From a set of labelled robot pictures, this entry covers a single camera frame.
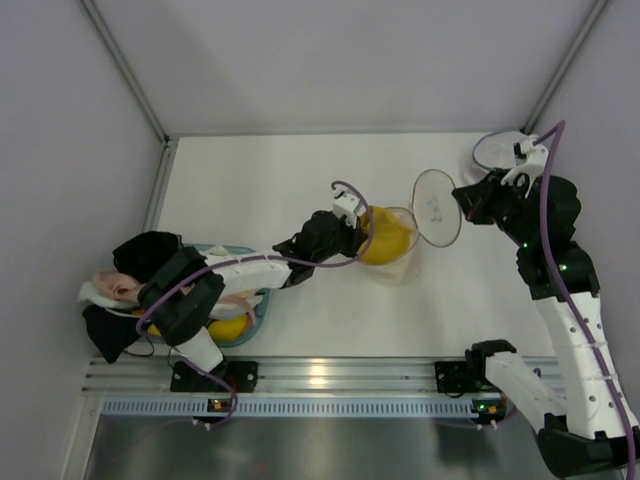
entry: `black cloth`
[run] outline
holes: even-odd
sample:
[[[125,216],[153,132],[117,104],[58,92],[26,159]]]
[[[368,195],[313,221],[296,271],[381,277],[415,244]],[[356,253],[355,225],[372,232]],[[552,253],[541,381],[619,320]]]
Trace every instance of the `black cloth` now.
[[[183,248],[179,235],[169,232],[145,232],[113,251],[113,264],[120,273],[147,283],[178,250]]]
[[[82,312],[87,333],[107,363],[114,363],[129,345],[140,338],[136,332],[137,318],[121,317],[97,305]]]

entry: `white panel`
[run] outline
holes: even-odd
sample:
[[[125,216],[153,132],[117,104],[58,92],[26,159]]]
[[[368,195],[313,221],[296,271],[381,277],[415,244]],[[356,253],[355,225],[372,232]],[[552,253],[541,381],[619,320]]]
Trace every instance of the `white panel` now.
[[[460,184],[460,164],[481,136],[184,138],[159,228],[187,242],[270,247],[314,211],[331,209],[331,180],[351,182],[383,206],[406,206],[429,168]],[[553,354],[504,233],[464,224],[453,246],[418,248],[422,272],[406,286],[375,284],[354,265],[318,269],[306,283],[274,291],[263,327],[234,354],[460,356],[472,343],[496,338],[523,355]]]
[[[93,349],[75,299],[135,234],[159,148],[69,0],[0,6],[0,464],[58,476]]]
[[[567,121],[558,175],[578,187],[576,238],[593,257],[602,285],[602,320],[633,410],[640,412],[640,3],[613,2],[540,133]]]
[[[521,126],[586,0],[99,0],[170,132]]]

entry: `table surface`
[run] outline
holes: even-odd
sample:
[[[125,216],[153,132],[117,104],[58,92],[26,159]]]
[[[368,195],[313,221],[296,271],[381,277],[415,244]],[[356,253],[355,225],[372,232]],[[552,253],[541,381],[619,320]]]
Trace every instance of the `table surface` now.
[[[158,228],[189,243],[270,248],[314,211],[331,208],[334,179],[381,206],[408,206],[427,169],[441,169],[461,185],[482,135],[182,138]],[[421,240],[418,248],[420,273],[399,287],[376,284],[351,265],[316,269],[309,281],[274,291],[261,330],[233,353],[448,357],[474,342],[505,338],[522,355],[554,355],[517,273],[516,247],[496,227],[463,223],[452,246]]]

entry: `gray wall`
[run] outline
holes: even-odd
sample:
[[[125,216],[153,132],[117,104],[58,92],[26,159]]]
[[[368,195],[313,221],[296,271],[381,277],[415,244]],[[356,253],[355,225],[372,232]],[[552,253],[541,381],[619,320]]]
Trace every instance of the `gray wall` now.
[[[159,145],[71,0],[0,1],[0,465],[57,478],[93,352],[78,287],[135,234]]]
[[[577,239],[602,285],[603,320],[640,414],[640,2],[616,0],[538,128],[567,121],[558,175],[578,186]]]
[[[96,0],[171,133],[520,127],[588,0]]]

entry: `clothing pile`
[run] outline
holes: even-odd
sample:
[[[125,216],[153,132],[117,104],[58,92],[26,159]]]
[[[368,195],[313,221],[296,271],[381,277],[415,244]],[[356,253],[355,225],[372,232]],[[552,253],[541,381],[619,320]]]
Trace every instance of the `clothing pile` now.
[[[168,232],[142,233],[113,251],[114,270],[96,273],[80,288],[78,301],[90,302],[82,312],[87,333],[107,363],[114,363],[140,335],[136,323],[144,314],[138,304],[138,294],[154,274],[180,249],[179,235]],[[207,264],[231,254],[221,246],[202,252]],[[183,294],[191,287],[184,287]],[[255,325],[255,307],[263,296],[256,291],[222,297],[209,314],[207,327],[214,341],[230,342]],[[150,322],[145,325],[149,335],[160,333]]]

